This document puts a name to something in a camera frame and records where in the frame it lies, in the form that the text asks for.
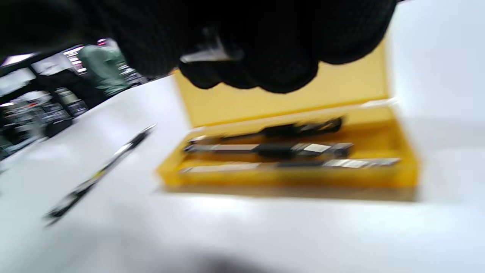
black glove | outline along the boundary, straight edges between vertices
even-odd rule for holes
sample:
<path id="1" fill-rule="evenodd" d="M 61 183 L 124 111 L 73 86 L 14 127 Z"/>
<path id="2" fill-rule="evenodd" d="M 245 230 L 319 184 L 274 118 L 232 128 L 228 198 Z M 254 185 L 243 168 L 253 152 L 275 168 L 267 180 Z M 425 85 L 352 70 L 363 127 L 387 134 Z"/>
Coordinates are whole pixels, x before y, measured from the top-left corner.
<path id="1" fill-rule="evenodd" d="M 146 76 L 179 67 L 199 88 L 224 82 L 275 93 L 305 86 L 319 61 L 344 64 L 372 52 L 396 6 L 396 0 L 0 1 L 0 20 L 8 32 L 0 45 L 3 56 L 111 37 L 129 65 Z M 206 27 L 215 27 L 225 43 L 242 50 L 243 58 L 180 62 Z"/>

open tool case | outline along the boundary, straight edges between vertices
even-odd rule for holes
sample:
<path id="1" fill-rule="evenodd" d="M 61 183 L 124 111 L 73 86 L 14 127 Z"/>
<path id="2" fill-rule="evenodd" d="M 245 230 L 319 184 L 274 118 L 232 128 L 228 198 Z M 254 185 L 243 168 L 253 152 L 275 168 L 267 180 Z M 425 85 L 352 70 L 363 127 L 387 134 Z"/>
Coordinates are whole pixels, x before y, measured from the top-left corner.
<path id="1" fill-rule="evenodd" d="M 390 199 L 412 198 L 418 183 L 419 162 L 388 103 L 383 44 L 369 56 L 352 64 L 321 64 L 318 76 L 310 84 L 286 95 L 257 89 L 237 90 L 226 85 L 201 90 L 191 85 L 178 71 L 175 78 L 195 129 L 157 169 L 168 191 L 309 197 L 325 197 L 328 195 L 319 193 L 339 192 L 329 197 L 353 198 L 363 189 L 373 193 L 378 192 L 374 189 L 392 189 L 393 197 Z M 257 136 L 223 144 L 349 142 L 354 144 L 350 159 L 385 157 L 400 158 L 400 162 L 383 168 L 182 172 L 195 166 L 241 161 L 275 162 L 257 154 L 188 154 L 184 149 L 187 141 L 194 137 L 233 136 L 258 132 L 268 126 L 321 123 L 338 117 L 343 117 L 343 124 L 335 133 L 276 140 Z M 343 195 L 340 195 L 341 190 L 335 190 L 343 188 L 347 189 Z M 388 199 L 383 196 L 370 198 Z"/>

